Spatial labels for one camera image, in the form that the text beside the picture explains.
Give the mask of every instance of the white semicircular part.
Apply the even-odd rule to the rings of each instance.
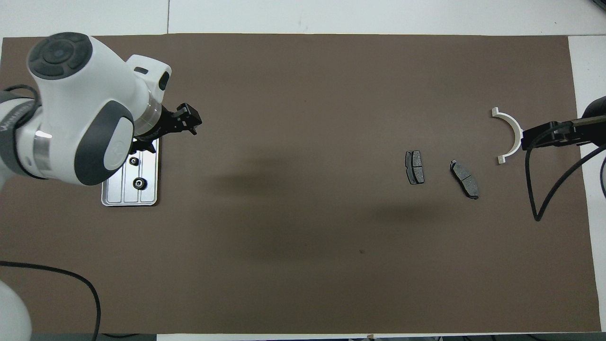
[[[513,135],[514,135],[513,146],[511,147],[509,152],[507,152],[506,154],[499,155],[496,157],[499,164],[503,164],[503,163],[505,163],[505,158],[512,156],[515,152],[518,151],[518,149],[520,149],[520,146],[522,145],[523,130],[515,118],[511,117],[510,115],[507,115],[506,113],[499,112],[498,107],[492,108],[492,116],[500,118],[500,119],[504,120],[505,122],[509,123],[509,125],[513,129]]]

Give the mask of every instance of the black mounting arm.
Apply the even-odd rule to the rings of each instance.
[[[569,144],[594,143],[601,146],[606,143],[606,96],[599,98],[585,109],[582,118],[567,121],[570,123],[541,138],[536,147],[568,146]],[[553,129],[562,122],[552,121],[524,131],[522,150],[527,150],[531,142],[543,132]]]

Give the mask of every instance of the white table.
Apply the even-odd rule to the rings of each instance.
[[[0,22],[0,38],[47,36],[64,31],[89,35],[567,35],[578,116],[587,104],[606,95],[603,57],[606,12],[590,0],[2,0]],[[593,145],[582,146],[582,155],[592,148]],[[582,168],[603,331],[606,331],[606,199],[599,185],[599,167],[605,156],[602,153]],[[368,334],[172,334],[158,336],[158,340],[326,339],[361,338]],[[375,334],[375,337],[403,336],[421,335]]]

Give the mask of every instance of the cable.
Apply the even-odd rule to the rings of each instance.
[[[553,187],[551,188],[551,190],[549,191],[549,193],[545,197],[545,200],[541,204],[541,208],[539,209],[539,212],[537,213],[537,211],[536,211],[536,204],[534,203],[534,194],[533,194],[533,190],[532,190],[532,183],[531,183],[531,180],[530,180],[530,152],[533,150],[533,148],[536,147],[536,145],[538,144],[539,140],[541,140],[543,137],[546,137],[550,133],[552,133],[552,132],[554,132],[554,131],[556,131],[556,130],[558,130],[560,128],[571,127],[571,126],[572,126],[572,122],[564,122],[564,123],[557,124],[557,125],[549,128],[549,129],[547,129],[546,131],[542,132],[541,134],[539,134],[536,138],[534,138],[532,140],[532,142],[530,143],[530,145],[528,147],[528,150],[526,151],[526,158],[525,158],[526,186],[528,187],[528,199],[530,200],[530,208],[532,208],[532,214],[534,216],[534,220],[536,220],[536,221],[540,221],[541,220],[541,218],[543,217],[543,214],[545,213],[547,205],[551,201],[551,198],[553,198],[553,195],[556,193],[556,191],[558,190],[558,188],[562,185],[562,183],[574,171],[576,171],[579,167],[581,167],[581,165],[583,165],[585,162],[587,162],[589,159],[593,158],[597,154],[601,153],[603,150],[606,150],[606,144],[604,144],[602,146],[599,146],[594,151],[592,151],[591,153],[587,154],[586,156],[584,156],[583,158],[581,158],[579,161],[577,161],[566,172],[564,172],[564,174],[562,174],[562,176],[556,181],[556,183],[553,185]]]
[[[606,158],[604,158],[604,162],[602,162],[602,168],[600,170],[600,183],[602,184],[604,198],[606,198]]]
[[[536,341],[551,341],[551,340],[540,339],[532,334],[526,334],[526,336],[528,336],[531,339],[535,339]]]
[[[77,274],[75,272],[71,272],[71,271],[67,271],[67,270],[63,270],[63,269],[59,269],[59,268],[53,268],[52,266],[46,266],[46,265],[37,265],[37,264],[30,264],[30,263],[18,263],[18,262],[7,262],[5,260],[0,260],[0,266],[8,266],[8,267],[11,267],[11,268],[36,269],[36,270],[45,270],[45,271],[50,271],[50,272],[56,272],[58,274],[64,274],[64,275],[73,277],[73,278],[79,280],[80,282],[83,282],[84,284],[86,284],[86,286],[88,286],[88,288],[90,289],[90,292],[92,292],[93,297],[95,298],[95,307],[96,307],[97,317],[96,317],[96,320],[95,320],[95,331],[93,333],[92,341],[96,341],[97,340],[97,336],[99,335],[99,325],[101,324],[101,303],[99,301],[99,295],[97,295],[97,290],[95,290],[95,287],[93,286],[92,283],[90,283],[89,280],[85,279],[84,277],[80,276],[79,274]]]
[[[22,116],[17,121],[17,123],[15,123],[15,128],[20,128],[27,121],[29,121],[34,116],[34,114],[36,113],[36,110],[40,106],[40,97],[38,96],[38,92],[36,91],[36,89],[34,89],[31,86],[26,85],[26,84],[18,84],[18,85],[10,86],[10,87],[4,89],[4,91],[11,92],[11,91],[16,90],[16,89],[29,90],[34,95],[34,104],[32,105],[32,108],[30,109],[30,111],[27,114],[25,114],[24,116]]]
[[[107,337],[112,337],[114,339],[125,339],[127,337],[131,337],[131,336],[137,336],[140,334],[126,334],[126,335],[116,335],[116,334],[101,334],[101,335],[105,335]]]

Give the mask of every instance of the metal tray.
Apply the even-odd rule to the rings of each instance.
[[[155,153],[137,152],[129,155],[120,170],[101,184],[101,203],[105,206],[151,206],[158,199],[158,172],[160,142],[152,142]],[[131,158],[138,165],[130,163]],[[144,189],[136,189],[134,181],[142,178],[147,182]]]

